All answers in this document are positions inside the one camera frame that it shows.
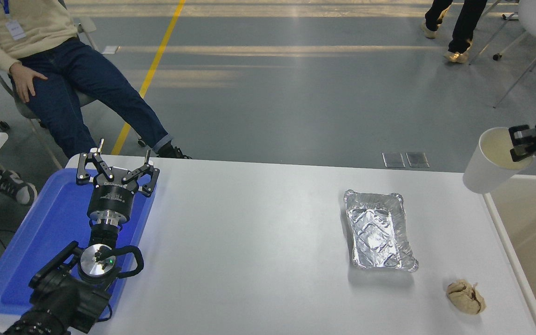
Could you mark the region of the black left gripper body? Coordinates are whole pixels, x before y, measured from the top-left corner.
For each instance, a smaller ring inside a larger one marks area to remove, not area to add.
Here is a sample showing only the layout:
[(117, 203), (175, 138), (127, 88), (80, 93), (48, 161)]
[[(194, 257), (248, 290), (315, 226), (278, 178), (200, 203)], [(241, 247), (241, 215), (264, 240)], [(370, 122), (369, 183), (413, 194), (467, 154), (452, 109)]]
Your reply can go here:
[(99, 173), (93, 181), (93, 192), (87, 210), (88, 215), (96, 215), (98, 212), (111, 210), (120, 215), (131, 215), (134, 204), (134, 196), (139, 185), (136, 181), (127, 184), (122, 179), (128, 174), (128, 170), (112, 170), (113, 181), (107, 180), (103, 173)]

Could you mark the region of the seated person's right hand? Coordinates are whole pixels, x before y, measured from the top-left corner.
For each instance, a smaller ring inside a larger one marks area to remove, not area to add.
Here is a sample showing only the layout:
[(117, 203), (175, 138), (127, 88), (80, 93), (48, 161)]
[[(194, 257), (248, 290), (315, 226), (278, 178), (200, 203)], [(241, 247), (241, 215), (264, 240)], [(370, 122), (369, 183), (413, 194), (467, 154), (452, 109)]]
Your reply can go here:
[(16, 62), (9, 67), (9, 74), (15, 83), (16, 92), (23, 103), (28, 103), (31, 97), (36, 97), (34, 80), (47, 80), (44, 74), (32, 70)]

